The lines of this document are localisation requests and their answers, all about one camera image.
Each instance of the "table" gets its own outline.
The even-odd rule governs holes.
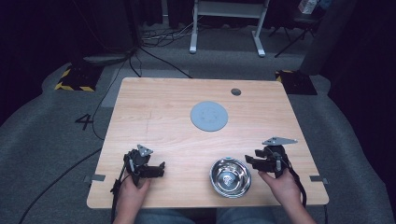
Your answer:
[[[242,4],[242,3],[228,3],[228,2],[207,2],[207,1],[194,1],[192,34],[190,43],[190,53],[197,51],[197,38],[198,38],[198,16],[221,16],[221,17],[239,17],[239,18],[253,18],[259,19],[257,30],[252,31],[254,44],[256,45],[257,52],[260,57],[265,56],[262,42],[260,41],[260,32],[262,30],[262,23],[264,21],[266,6],[264,4]]]
[[[239,89],[236,96],[232,89]],[[213,101],[228,112],[228,123],[219,131],[204,132],[190,119],[191,109]],[[92,181],[87,204],[110,208],[114,181],[120,175],[123,155],[138,144],[154,152],[148,165],[165,161],[165,174],[151,184],[143,207],[222,207],[278,205],[257,171],[246,195],[220,196],[210,184],[209,170],[223,157],[245,162],[255,156],[262,141],[273,136],[297,139],[285,145],[293,168],[307,193],[307,204],[329,201],[322,182],[312,182],[318,169],[304,140],[287,94],[280,82],[186,78],[125,78],[96,167],[104,181]]]

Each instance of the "person's leg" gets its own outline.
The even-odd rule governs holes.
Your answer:
[[[218,208],[217,224],[276,223],[270,207]]]
[[[140,209],[137,213],[135,224],[194,224],[193,221],[173,209]]]

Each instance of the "white metal stand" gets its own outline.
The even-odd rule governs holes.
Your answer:
[[[253,40],[256,44],[257,51],[260,57],[265,56],[265,51],[260,41],[260,31],[262,30],[262,23],[264,21],[266,12],[265,4],[241,4],[241,3],[227,3],[227,2],[206,2],[195,0],[193,26],[191,34],[190,53],[197,51],[198,38],[198,15],[203,16],[222,16],[222,17],[241,17],[259,19],[257,30],[252,31]]]

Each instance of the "metal bowl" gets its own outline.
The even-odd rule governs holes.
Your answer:
[[[230,157],[216,161],[209,175],[213,188],[227,198],[241,197],[250,188],[250,171],[244,163]]]

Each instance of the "human hand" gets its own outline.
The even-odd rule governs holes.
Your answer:
[[[280,204],[301,203],[301,192],[289,169],[285,169],[279,178],[273,178],[262,171],[259,171],[259,176],[268,184]]]
[[[149,191],[151,179],[138,188],[131,176],[124,177],[117,200],[117,216],[114,223],[134,223],[134,219]]]

